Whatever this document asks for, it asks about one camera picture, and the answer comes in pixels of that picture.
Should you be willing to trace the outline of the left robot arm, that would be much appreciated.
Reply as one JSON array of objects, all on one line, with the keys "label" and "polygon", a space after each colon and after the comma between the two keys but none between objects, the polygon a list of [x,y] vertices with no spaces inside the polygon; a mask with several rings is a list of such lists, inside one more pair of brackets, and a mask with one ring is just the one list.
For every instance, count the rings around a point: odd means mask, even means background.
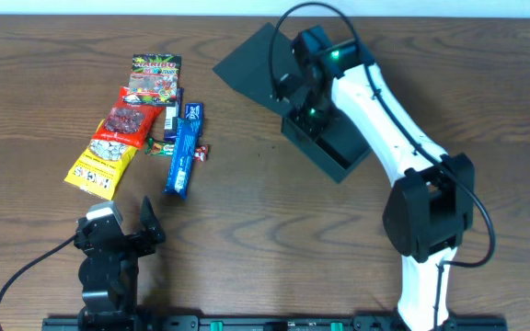
[{"label": "left robot arm", "polygon": [[74,245],[86,259],[78,270],[85,307],[77,328],[86,331],[156,330],[160,324],[137,305],[138,259],[154,254],[166,241],[150,199],[143,198],[140,223],[133,234],[121,229],[122,216],[113,200],[92,206],[78,220]]}]

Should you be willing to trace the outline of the long blue cookie pack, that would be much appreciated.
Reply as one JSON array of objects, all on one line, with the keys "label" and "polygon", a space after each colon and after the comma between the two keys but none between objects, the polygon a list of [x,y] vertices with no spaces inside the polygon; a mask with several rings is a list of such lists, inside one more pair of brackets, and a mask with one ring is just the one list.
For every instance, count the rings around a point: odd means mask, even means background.
[{"label": "long blue cookie pack", "polygon": [[178,119],[177,138],[164,189],[166,194],[178,194],[183,199],[187,198],[200,127],[199,120]]}]

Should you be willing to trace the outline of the Haribo candy bag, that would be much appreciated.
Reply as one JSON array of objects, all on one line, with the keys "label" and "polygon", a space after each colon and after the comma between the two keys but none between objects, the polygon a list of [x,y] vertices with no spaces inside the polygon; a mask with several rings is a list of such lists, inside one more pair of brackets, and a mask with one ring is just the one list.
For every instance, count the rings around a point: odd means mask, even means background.
[{"label": "Haribo candy bag", "polygon": [[135,54],[123,99],[130,104],[153,106],[174,102],[179,89],[181,64],[179,54]]}]

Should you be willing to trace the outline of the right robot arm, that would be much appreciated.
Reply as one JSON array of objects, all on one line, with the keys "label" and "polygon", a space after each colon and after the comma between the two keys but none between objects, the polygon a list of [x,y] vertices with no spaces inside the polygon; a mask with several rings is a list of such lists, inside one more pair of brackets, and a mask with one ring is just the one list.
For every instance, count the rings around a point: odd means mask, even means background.
[{"label": "right robot arm", "polygon": [[303,151],[338,165],[350,160],[329,142],[333,131],[357,154],[376,155],[391,186],[382,222],[402,257],[397,312],[411,330],[437,329],[449,317],[450,265],[473,222],[473,164],[416,125],[358,40],[332,44],[314,27],[296,36],[291,51],[301,74],[275,83],[275,96],[293,106],[284,125]]}]

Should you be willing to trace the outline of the dark green lidded box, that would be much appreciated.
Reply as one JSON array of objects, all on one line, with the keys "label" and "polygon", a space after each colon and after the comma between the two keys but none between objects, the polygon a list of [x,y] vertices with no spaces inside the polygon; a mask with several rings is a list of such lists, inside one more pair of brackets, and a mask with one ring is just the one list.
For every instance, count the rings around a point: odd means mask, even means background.
[{"label": "dark green lidded box", "polygon": [[278,82],[286,74],[300,75],[292,55],[293,40],[271,23],[264,25],[219,62],[213,71],[235,91],[268,108],[282,118],[282,134],[336,182],[341,182],[371,152],[361,131],[331,100],[333,80],[360,64],[373,64],[374,57],[354,39],[323,51],[328,68],[330,121],[319,136],[306,136],[285,118],[292,106],[283,101]]}]

